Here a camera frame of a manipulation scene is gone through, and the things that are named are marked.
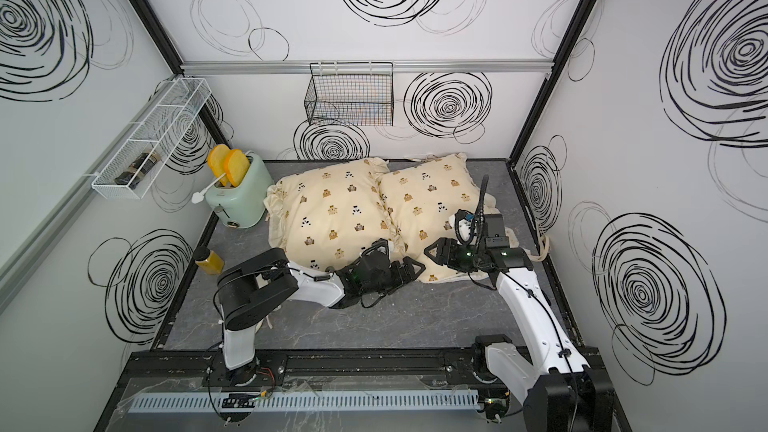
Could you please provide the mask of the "cream bear-print pillow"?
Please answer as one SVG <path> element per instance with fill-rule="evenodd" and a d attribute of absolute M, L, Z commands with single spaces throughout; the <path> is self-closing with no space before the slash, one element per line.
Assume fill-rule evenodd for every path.
<path fill-rule="evenodd" d="M 437 265 L 424 249 L 440 238 L 455 238 L 454 216 L 475 210 L 480 189 L 469 174 L 467 157 L 454 153 L 377 179 L 384 207 L 407 257 L 422 263 L 423 283 L 466 281 L 468 277 Z"/>
<path fill-rule="evenodd" d="M 264 200 L 269 244 L 321 271 L 351 264 L 379 239 L 402 259 L 406 247 L 378 188 L 388 172 L 385 160 L 371 157 L 281 178 Z"/>

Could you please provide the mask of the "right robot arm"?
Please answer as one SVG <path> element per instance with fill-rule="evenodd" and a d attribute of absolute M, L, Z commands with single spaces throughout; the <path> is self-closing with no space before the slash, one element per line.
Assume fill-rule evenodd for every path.
<path fill-rule="evenodd" d="M 482 272 L 511 310 L 525 353 L 494 339 L 482 345 L 485 369 L 519 402 L 529 431 L 609 431 L 615 390 L 607 371 L 591 365 L 546 301 L 527 252 L 511 246 L 499 214 L 460 210 L 452 238 L 424 253 L 435 264 L 472 276 Z"/>

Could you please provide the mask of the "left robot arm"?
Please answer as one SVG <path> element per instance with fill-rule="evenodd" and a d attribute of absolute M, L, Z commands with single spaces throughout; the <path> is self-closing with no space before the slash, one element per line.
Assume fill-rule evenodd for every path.
<path fill-rule="evenodd" d="M 281 248 L 272 248 L 223 272 L 217 280 L 214 307 L 223 321 L 222 353 L 226 369 L 235 371 L 256 360 L 259 324 L 289 300 L 330 309 L 359 305 L 371 308 L 381 299 L 418 279 L 426 266 L 410 257 L 390 257 L 390 242 L 379 239 L 358 258 L 325 271 L 301 266 Z"/>

